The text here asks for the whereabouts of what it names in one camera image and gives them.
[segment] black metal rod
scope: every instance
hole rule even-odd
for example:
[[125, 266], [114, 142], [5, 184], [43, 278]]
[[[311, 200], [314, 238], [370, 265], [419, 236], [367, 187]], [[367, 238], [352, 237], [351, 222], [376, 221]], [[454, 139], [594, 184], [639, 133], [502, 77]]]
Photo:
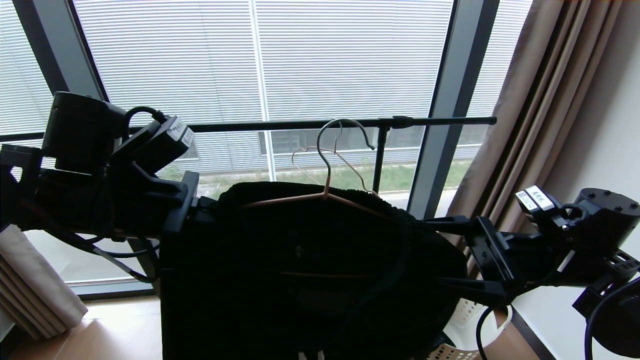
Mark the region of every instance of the black metal rod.
[[385, 158], [385, 144], [387, 143], [388, 127], [378, 129], [378, 151], [376, 152], [376, 164], [373, 170], [372, 189], [376, 193], [380, 191], [380, 179], [382, 178], [382, 161]]
[[[223, 131], [269, 131], [269, 130], [304, 130], [320, 129], [328, 121], [325, 120], [299, 120], [299, 121], [246, 121], [246, 122], [217, 122], [215, 124], [188, 124], [194, 133], [219, 133]], [[403, 129], [411, 126], [434, 125], [493, 125], [495, 117], [451, 117], [451, 118], [411, 118], [390, 117], [380, 119], [358, 120], [364, 127], [388, 127], [390, 129]], [[343, 127], [354, 127], [344, 123]], [[142, 127], [130, 127], [129, 132], [135, 133]], [[0, 135], [0, 142], [37, 140], [42, 139], [44, 133]]]

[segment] basket handle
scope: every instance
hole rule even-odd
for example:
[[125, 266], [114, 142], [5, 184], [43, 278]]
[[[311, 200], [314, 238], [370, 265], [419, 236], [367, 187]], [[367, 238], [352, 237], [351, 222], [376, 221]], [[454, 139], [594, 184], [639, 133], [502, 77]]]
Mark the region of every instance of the basket handle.
[[513, 307], [511, 305], [507, 306], [507, 318], [503, 321], [503, 323], [498, 326], [498, 334], [502, 334], [502, 331], [504, 330], [505, 327], [507, 327], [507, 325], [509, 325], [509, 323], [511, 322], [511, 318], [513, 317]]

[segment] curtain fold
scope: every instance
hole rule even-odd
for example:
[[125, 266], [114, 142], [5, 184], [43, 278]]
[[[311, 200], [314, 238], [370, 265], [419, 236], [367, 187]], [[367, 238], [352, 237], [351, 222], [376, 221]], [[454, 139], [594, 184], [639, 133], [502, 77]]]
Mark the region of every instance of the curtain fold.
[[87, 312], [15, 225], [0, 233], [0, 310], [34, 339], [77, 326]]
[[[619, 1], [535, 0], [494, 109], [498, 123], [465, 174], [448, 215], [487, 216], [517, 231], [512, 196], [544, 185], [604, 52]], [[461, 249], [460, 237], [450, 240]]]

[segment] robotic arm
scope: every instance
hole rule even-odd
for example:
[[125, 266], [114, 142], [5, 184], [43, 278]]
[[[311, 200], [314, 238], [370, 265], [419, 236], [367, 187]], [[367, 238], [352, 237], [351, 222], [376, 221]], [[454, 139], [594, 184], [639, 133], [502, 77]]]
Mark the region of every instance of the robotic arm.
[[[129, 137], [130, 119], [141, 111], [153, 121]], [[42, 149], [2, 146], [0, 230], [8, 224], [44, 229], [120, 266], [117, 254], [76, 233], [162, 241], [179, 236], [189, 221], [208, 218], [201, 206], [208, 199], [195, 197], [197, 173], [186, 172], [181, 182], [155, 175], [192, 141], [192, 130], [177, 117], [58, 92]], [[44, 157], [56, 159], [56, 170], [42, 168]], [[19, 181], [14, 168], [22, 170]], [[573, 204], [561, 204], [537, 186], [515, 195], [536, 233], [498, 231], [485, 217], [425, 220], [437, 231], [461, 235], [483, 278], [440, 282], [489, 307], [510, 304], [538, 286], [585, 288], [573, 306], [588, 320], [588, 359], [592, 334], [610, 351], [640, 358], [640, 282], [632, 280], [640, 262], [619, 249], [640, 222], [638, 203], [593, 188], [583, 189]]]

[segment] perforated basket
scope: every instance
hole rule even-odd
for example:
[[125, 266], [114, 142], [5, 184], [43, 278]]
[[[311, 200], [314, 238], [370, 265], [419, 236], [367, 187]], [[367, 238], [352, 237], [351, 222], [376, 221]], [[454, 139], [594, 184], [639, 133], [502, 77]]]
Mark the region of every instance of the perforated basket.
[[[486, 306], [472, 302], [467, 299], [460, 299], [456, 310], [444, 328], [444, 333], [455, 344], [452, 347], [448, 344], [441, 344], [436, 350], [430, 353], [426, 360], [471, 360], [478, 355], [476, 345], [476, 326], [480, 315]], [[497, 325], [494, 313], [490, 313], [484, 320], [481, 337], [483, 347], [492, 343], [498, 335], [511, 322], [513, 309], [507, 307], [507, 318], [500, 326]]]

